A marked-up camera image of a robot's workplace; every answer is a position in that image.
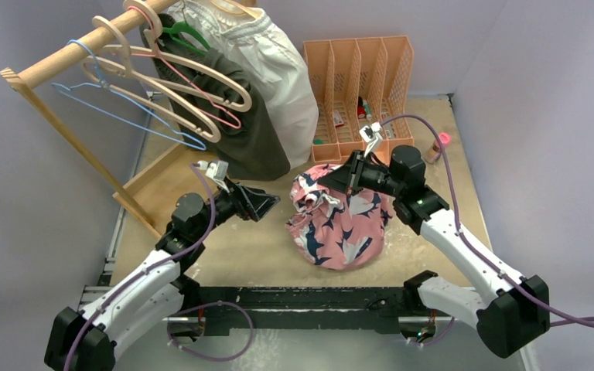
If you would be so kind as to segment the pink patterned shorts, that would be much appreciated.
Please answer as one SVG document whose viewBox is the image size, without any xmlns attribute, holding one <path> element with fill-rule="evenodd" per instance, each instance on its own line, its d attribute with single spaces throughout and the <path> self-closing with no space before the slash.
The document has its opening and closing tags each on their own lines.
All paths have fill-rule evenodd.
<svg viewBox="0 0 594 371">
<path fill-rule="evenodd" d="M 348 196 L 319 183 L 337 168 L 316 165 L 293 179 L 289 197 L 295 214 L 285 228 L 307 261 L 346 271 L 381 254 L 392 212 L 390 198 L 379 192 L 363 189 Z"/>
</svg>

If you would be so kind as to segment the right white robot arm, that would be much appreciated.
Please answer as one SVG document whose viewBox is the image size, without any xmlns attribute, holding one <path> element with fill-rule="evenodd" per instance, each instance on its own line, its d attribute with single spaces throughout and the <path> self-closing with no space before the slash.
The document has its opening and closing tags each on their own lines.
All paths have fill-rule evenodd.
<svg viewBox="0 0 594 371">
<path fill-rule="evenodd" d="M 449 258 L 472 284 L 462 288 L 432 272 L 405 282 L 403 303 L 415 315 L 443 311 L 477 330 L 483 344 L 507 358 L 551 327 L 536 304 L 549 303 L 549 288 L 537 275 L 525 277 L 504 263 L 463 226 L 449 204 L 425 183 L 426 164 L 417 148 L 393 149 L 388 165 L 355 150 L 319 183 L 347 195 L 369 189 L 393 197 L 399 220 Z"/>
</svg>

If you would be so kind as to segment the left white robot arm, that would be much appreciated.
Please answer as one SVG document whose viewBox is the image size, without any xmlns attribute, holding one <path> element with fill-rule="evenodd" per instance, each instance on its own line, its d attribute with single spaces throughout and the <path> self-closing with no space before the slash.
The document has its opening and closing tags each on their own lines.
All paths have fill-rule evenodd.
<svg viewBox="0 0 594 371">
<path fill-rule="evenodd" d="M 155 249 L 125 279 L 80 310 L 53 320 L 44 363 L 53 370 L 112 370 L 123 353 L 164 317 L 201 309 L 200 285 L 185 276 L 217 226 L 236 216 L 257 222 L 279 196 L 225 179 L 206 198 L 187 193 Z"/>
</svg>

